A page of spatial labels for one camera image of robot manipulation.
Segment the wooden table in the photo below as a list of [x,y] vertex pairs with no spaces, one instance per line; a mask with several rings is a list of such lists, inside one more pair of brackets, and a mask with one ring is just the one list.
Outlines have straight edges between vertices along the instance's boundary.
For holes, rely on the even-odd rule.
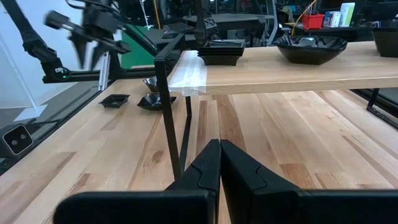
[[[206,82],[200,86],[176,83],[176,71],[205,76]],[[374,42],[356,42],[320,66],[293,64],[277,47],[258,47],[245,49],[235,67],[206,67],[201,58],[187,51],[170,74],[169,86],[180,92],[205,89],[199,95],[397,87],[398,58],[380,57]]]

